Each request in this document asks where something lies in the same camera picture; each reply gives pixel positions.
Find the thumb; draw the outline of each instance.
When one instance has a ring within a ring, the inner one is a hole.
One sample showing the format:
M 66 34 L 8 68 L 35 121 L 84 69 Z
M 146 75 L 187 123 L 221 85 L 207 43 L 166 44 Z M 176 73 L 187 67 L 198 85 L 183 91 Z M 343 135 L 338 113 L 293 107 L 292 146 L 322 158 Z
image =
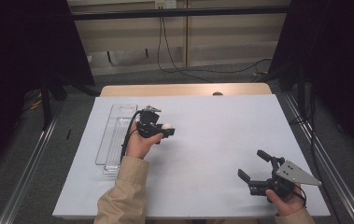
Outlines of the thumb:
M 284 205 L 284 202 L 278 197 L 278 195 L 276 195 L 274 191 L 268 189 L 265 193 L 270 201 L 272 201 L 272 203 L 275 204 L 278 208 Z
M 156 135 L 151 136 L 150 138 L 148 138 L 149 146 L 151 147 L 153 144 L 160 142 L 162 138 L 163 138 L 162 133 L 158 133 Z

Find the black metal bar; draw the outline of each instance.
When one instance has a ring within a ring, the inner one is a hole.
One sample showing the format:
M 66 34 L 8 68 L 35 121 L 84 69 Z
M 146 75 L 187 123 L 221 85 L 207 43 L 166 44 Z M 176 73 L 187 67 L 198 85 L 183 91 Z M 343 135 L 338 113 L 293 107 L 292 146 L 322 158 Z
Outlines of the black metal bar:
M 132 19 L 132 18 L 159 18 L 159 17 L 186 17 L 186 16 L 217 16 L 243 14 L 277 14 L 291 11 L 307 10 L 308 7 L 272 6 L 272 7 L 221 7 L 221 8 L 177 8 L 151 9 L 108 12 L 75 12 L 74 21 Z

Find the human hand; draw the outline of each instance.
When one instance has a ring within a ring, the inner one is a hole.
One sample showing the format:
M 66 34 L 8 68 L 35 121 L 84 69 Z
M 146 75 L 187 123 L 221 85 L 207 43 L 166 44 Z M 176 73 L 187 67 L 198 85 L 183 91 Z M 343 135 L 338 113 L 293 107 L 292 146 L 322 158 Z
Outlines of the human hand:
M 133 122 L 130 128 L 130 139 L 127 143 L 126 156 L 134 157 L 143 160 L 148 154 L 150 147 L 155 143 L 160 142 L 163 138 L 162 133 L 151 136 L 150 138 L 142 137 L 136 129 L 136 121 Z
M 297 194 L 301 195 L 302 192 L 299 189 L 300 184 L 296 184 L 296 185 L 297 186 L 295 186 L 294 191 Z M 276 195 L 276 193 L 274 191 L 272 191 L 271 189 L 268 189 L 266 191 L 266 195 L 270 199 L 270 201 L 272 201 L 273 204 L 276 205 L 276 208 L 278 210 L 278 215 L 281 217 L 285 217 L 285 216 L 291 215 L 295 212 L 298 212 L 304 207 L 302 199 L 299 198 L 294 193 L 291 193 L 285 199 L 281 199 L 280 197 L 278 197 L 278 195 Z

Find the beige sleeve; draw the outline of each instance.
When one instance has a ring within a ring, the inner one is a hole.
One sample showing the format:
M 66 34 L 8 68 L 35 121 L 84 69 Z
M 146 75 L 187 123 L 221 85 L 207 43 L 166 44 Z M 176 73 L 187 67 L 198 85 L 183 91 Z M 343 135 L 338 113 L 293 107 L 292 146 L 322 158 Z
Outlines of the beige sleeve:
M 315 224 L 307 209 L 303 208 L 299 212 L 286 217 L 276 217 L 276 224 Z
M 145 223 L 148 172 L 147 161 L 124 157 L 115 187 L 98 200 L 94 223 Z

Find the transparent plastic container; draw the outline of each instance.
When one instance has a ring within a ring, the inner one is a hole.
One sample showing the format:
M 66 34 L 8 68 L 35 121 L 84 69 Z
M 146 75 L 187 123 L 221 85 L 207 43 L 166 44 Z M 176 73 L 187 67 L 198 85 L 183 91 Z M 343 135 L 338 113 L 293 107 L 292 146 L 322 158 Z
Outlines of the transparent plastic container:
M 136 109 L 137 105 L 113 105 L 110 110 L 104 136 L 95 161 L 95 164 L 103 165 L 104 175 L 116 176 L 119 173 L 121 145 Z

